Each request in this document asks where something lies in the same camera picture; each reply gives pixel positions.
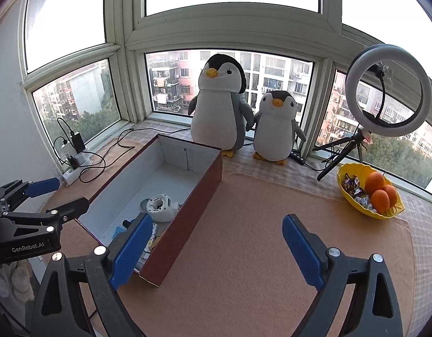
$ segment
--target orange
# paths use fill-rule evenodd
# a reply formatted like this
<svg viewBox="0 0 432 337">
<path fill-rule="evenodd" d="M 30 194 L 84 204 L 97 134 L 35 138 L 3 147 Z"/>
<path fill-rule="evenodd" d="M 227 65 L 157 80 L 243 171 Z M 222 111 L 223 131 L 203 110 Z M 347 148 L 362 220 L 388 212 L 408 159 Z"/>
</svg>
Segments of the orange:
<svg viewBox="0 0 432 337">
<path fill-rule="evenodd" d="M 389 196 L 384 190 L 376 190 L 370 197 L 370 204 L 383 215 L 389 209 Z"/>
<path fill-rule="evenodd" d="M 384 176 L 378 172 L 370 173 L 365 179 L 364 191 L 369 195 L 384 187 Z"/>
<path fill-rule="evenodd" d="M 397 190 L 395 190 L 395 187 L 392 185 L 384 185 L 383 190 L 386 191 L 389 197 L 389 206 L 393 207 L 397 204 Z"/>
</svg>

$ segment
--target plush toy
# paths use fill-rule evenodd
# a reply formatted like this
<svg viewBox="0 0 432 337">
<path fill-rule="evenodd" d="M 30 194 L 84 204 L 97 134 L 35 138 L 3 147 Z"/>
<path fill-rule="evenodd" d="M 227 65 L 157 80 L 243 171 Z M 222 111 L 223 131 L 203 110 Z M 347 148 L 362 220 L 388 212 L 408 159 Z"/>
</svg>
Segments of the plush toy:
<svg viewBox="0 0 432 337">
<path fill-rule="evenodd" d="M 199 89 L 188 108 L 188 115 L 195 111 L 191 137 L 197 143 L 222 148 L 223 155 L 231 157 L 243 146 L 246 127 L 253 126 L 253 111 L 242 95 L 246 90 L 244 70 L 236 59 L 215 54 L 199 76 Z"/>
<path fill-rule="evenodd" d="M 254 158 L 285 164 L 291 153 L 295 134 L 306 141 L 303 131 L 295 121 L 297 103 L 287 91 L 266 93 L 255 114 Z"/>
</svg>

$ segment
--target tripod stand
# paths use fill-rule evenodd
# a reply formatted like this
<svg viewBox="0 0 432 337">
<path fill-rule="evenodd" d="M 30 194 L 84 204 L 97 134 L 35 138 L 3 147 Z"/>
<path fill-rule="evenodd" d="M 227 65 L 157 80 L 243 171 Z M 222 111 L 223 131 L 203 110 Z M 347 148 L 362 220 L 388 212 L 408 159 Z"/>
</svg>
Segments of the tripod stand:
<svg viewBox="0 0 432 337">
<path fill-rule="evenodd" d="M 362 141 L 365 139 L 365 136 L 363 135 L 362 131 L 363 131 L 363 129 L 358 128 L 357 132 L 355 134 L 353 134 L 352 136 L 341 138 L 341 139 L 335 140 L 334 142 L 314 147 L 314 149 L 313 149 L 314 151 L 320 151 L 321 149 L 329 149 L 330 147 L 335 146 L 335 145 L 341 145 L 344 143 L 348 143 L 343 148 L 341 153 L 339 153 L 338 155 L 333 155 L 334 158 L 333 158 L 332 162 L 325 169 L 323 169 L 323 171 L 321 171 L 321 173 L 319 173 L 319 175 L 317 176 L 318 181 L 320 181 L 327 173 L 329 173 L 332 169 L 334 169 L 334 167 L 336 167 L 336 165 L 339 162 L 341 162 L 345 157 L 347 157 L 348 154 L 355 149 L 355 147 L 358 149 L 359 162 L 362 163 L 361 146 L 363 145 Z"/>
</svg>

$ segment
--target small penguin plush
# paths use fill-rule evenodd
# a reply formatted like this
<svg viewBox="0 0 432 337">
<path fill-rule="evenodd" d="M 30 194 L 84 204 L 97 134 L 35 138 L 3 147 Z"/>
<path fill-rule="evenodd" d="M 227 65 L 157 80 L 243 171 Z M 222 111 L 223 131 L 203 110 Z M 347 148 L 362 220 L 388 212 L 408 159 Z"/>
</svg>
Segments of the small penguin plush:
<svg viewBox="0 0 432 337">
<path fill-rule="evenodd" d="M 255 114 L 254 158 L 285 164 L 291 153 L 295 134 L 306 141 L 303 131 L 295 121 L 297 103 L 287 91 L 266 93 Z"/>
<path fill-rule="evenodd" d="M 197 143 L 222 148 L 223 155 L 231 157 L 243 146 L 246 127 L 253 126 L 253 111 L 242 94 L 246 90 L 244 70 L 233 57 L 215 54 L 200 73 L 199 89 L 188 108 L 188 115 L 195 111 L 191 137 Z"/>
</svg>

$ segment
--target cardboard box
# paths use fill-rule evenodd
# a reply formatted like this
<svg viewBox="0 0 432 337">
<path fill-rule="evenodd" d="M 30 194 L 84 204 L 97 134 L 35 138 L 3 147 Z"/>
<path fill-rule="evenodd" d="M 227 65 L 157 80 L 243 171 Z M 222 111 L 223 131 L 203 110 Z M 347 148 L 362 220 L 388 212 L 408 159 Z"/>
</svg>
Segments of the cardboard box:
<svg viewBox="0 0 432 337">
<path fill-rule="evenodd" d="M 100 189 L 79 222 L 100 243 L 108 245 L 116 227 L 133 220 L 146 198 L 165 193 L 182 204 L 158 244 L 138 270 L 160 286 L 222 180 L 222 154 L 217 148 L 156 135 Z"/>
</svg>

